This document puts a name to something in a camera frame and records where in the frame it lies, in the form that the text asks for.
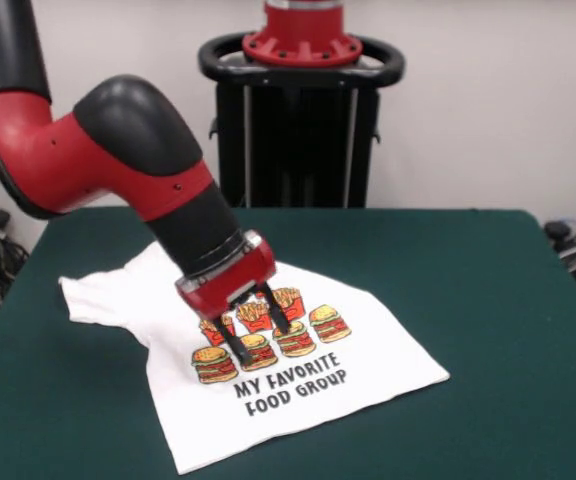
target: green table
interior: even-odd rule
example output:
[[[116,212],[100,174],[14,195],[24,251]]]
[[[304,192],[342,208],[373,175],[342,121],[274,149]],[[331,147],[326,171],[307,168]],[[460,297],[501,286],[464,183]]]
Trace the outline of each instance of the green table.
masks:
[[[280,260],[373,292],[452,379],[187,478],[576,478],[576,285],[531,217],[238,215]],[[57,286],[150,241],[123,208],[49,225],[0,311],[0,479],[176,478],[147,352],[121,329],[70,323]]]

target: red robot arm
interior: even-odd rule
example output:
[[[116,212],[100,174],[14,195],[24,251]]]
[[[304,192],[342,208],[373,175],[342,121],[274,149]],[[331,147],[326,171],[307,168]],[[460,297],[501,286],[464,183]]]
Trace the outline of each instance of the red robot arm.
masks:
[[[182,297],[219,328],[224,311],[270,292],[272,252],[242,232],[197,141],[155,87],[113,77],[53,121],[29,0],[0,0],[0,180],[38,218],[109,191],[124,198],[184,273]],[[287,331],[273,295],[266,299]],[[237,337],[227,340],[241,361],[251,360]]]

